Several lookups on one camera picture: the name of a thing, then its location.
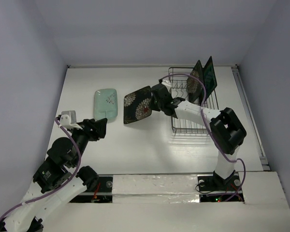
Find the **black floral square plate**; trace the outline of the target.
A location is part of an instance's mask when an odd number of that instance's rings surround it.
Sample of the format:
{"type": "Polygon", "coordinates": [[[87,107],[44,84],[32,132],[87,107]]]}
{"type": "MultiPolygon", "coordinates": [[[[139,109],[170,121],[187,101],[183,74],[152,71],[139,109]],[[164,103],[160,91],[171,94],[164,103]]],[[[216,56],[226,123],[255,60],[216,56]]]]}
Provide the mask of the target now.
{"type": "Polygon", "coordinates": [[[130,124],[143,120],[152,114],[150,86],[143,87],[124,97],[123,123],[130,124]]]}

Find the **light green rectangular plate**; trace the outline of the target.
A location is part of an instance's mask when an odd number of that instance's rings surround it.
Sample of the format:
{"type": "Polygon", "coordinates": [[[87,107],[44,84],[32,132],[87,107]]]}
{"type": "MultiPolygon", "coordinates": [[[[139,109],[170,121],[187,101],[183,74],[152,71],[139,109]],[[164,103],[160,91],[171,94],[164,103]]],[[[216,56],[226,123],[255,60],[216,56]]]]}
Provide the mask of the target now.
{"type": "Polygon", "coordinates": [[[117,91],[114,88],[99,89],[94,94],[94,119],[114,121],[118,115],[117,91]]]}

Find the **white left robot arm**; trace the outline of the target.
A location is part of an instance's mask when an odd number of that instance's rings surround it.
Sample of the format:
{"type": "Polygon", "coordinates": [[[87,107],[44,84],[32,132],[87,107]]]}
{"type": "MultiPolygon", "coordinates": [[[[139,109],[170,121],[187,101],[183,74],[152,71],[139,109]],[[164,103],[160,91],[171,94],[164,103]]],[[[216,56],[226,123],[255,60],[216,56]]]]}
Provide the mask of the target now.
{"type": "Polygon", "coordinates": [[[99,185],[98,174],[81,161],[87,144],[105,137],[107,119],[76,122],[67,111],[55,123],[66,135],[53,142],[21,202],[0,217],[0,232],[41,232],[56,211],[99,185]]]}

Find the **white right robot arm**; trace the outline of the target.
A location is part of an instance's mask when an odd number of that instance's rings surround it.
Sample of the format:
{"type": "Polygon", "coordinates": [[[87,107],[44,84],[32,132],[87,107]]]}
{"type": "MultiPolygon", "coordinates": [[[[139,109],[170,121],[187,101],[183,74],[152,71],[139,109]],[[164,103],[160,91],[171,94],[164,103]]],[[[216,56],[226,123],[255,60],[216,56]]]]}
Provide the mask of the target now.
{"type": "Polygon", "coordinates": [[[237,153],[247,132],[233,109],[227,107],[221,111],[214,110],[195,105],[180,97],[173,98],[167,87],[161,83],[151,88],[151,94],[152,110],[205,126],[218,149],[213,174],[198,178],[199,191],[225,191],[235,180],[237,162],[241,162],[244,172],[246,171],[245,163],[241,158],[237,158],[237,153]]]}

